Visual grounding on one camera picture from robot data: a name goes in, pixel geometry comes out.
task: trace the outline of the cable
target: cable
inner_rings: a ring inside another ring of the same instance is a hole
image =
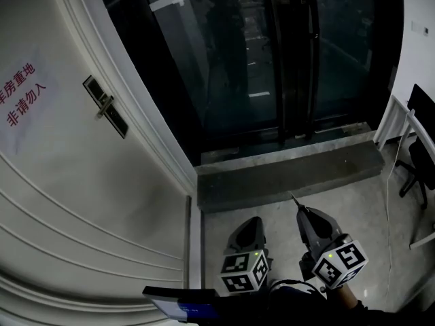
[[[403,128],[405,127],[408,115],[409,115],[409,113],[407,113],[406,116],[405,116],[405,120],[403,122],[402,129],[400,130],[400,132],[402,132]],[[389,210],[388,210],[388,202],[389,202],[389,192],[388,192],[388,189],[389,189],[389,178],[392,176],[393,170],[396,167],[396,162],[397,162],[397,158],[399,156],[400,146],[402,146],[403,136],[404,135],[402,135],[402,137],[400,138],[399,146],[398,146],[397,152],[396,152],[396,158],[394,159],[393,166],[391,168],[391,171],[389,172],[388,179],[387,179],[387,204],[386,204],[386,208],[387,209],[386,210],[387,210],[387,227],[388,227],[389,272],[388,272],[387,293],[385,294],[385,301],[386,301],[386,303],[388,303],[389,280],[390,280],[391,275],[392,275],[392,267],[393,267],[393,257],[392,257],[393,255],[392,255],[392,252],[391,252],[392,251],[392,246],[391,246],[391,242],[390,242],[391,238],[390,238],[390,233],[389,233]]]

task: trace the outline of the white door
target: white door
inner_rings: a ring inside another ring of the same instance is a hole
[[[59,85],[18,153],[0,146],[0,271],[80,297],[182,288],[186,195],[134,133],[95,119],[55,0],[0,0],[0,21],[0,74],[38,49]]]

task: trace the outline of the chair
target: chair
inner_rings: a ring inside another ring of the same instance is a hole
[[[415,168],[401,160],[397,160],[396,162],[396,166],[403,166],[413,175],[411,182],[405,183],[403,185],[399,195],[403,198],[404,195],[418,181],[420,184],[421,194],[423,195],[423,204],[421,205],[421,210],[425,210],[428,207],[428,198],[426,196],[425,185],[430,190],[435,189],[435,164],[420,138],[417,138],[417,140],[411,144],[409,147],[409,153]]]

